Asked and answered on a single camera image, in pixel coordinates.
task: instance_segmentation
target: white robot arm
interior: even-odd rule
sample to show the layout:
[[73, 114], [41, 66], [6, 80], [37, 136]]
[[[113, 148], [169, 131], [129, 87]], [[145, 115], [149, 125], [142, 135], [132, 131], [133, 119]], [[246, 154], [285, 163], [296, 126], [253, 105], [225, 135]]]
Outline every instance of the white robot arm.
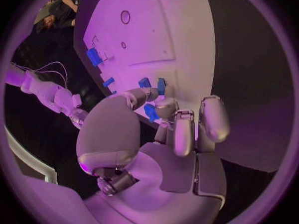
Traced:
[[87, 112], [78, 108], [82, 104], [79, 94], [72, 95], [54, 82], [41, 81], [34, 72], [23, 71], [14, 64], [8, 70], [6, 83], [20, 87], [24, 93], [36, 95], [44, 106], [56, 113], [64, 113], [78, 129], [81, 128]]

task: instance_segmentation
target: dark background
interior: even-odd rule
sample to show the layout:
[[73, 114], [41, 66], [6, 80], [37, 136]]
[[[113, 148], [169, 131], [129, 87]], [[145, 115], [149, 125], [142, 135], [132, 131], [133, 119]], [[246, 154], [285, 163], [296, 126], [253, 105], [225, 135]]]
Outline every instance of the dark background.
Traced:
[[[1, 23], [0, 31], [3, 32], [5, 25], [22, 0], [0, 0]], [[293, 22], [294, 28], [299, 30], [298, 0], [276, 0], [287, 17]], [[68, 70], [70, 90], [80, 93], [84, 108], [90, 110], [104, 96], [98, 90], [92, 79], [80, 63], [76, 53], [72, 49], [73, 29], [68, 28], [53, 31], [37, 37], [32, 34], [25, 40], [16, 51], [13, 61], [20, 65], [32, 68], [40, 67], [50, 61], [59, 60], [64, 63]], [[59, 77], [44, 75], [44, 80], [54, 80], [60, 83]], [[76, 190], [82, 198], [92, 195], [96, 191], [96, 183], [92, 177], [85, 175], [77, 165], [75, 155], [75, 138], [78, 130], [62, 114], [53, 114], [52, 111], [41, 106], [34, 96], [23, 94], [18, 88], [7, 86], [9, 96], [6, 96], [5, 113], [6, 124], [14, 135], [26, 146], [31, 153], [38, 156], [42, 161], [54, 167], [58, 173], [58, 182]], [[151, 141], [154, 130], [142, 126], [142, 142]], [[228, 179], [228, 195], [226, 208], [220, 213], [217, 223], [226, 223], [235, 215], [246, 208], [270, 182], [274, 173], [265, 174], [253, 171], [241, 166], [223, 162]], [[285, 223], [296, 220], [294, 203], [299, 197], [297, 187], [298, 176], [294, 180], [286, 196], [263, 223], [276, 223], [284, 219]], [[30, 217], [18, 205], [15, 197], [6, 186], [3, 179], [1, 187], [1, 221], [2, 223], [24, 223]], [[242, 193], [234, 192], [243, 188]]]

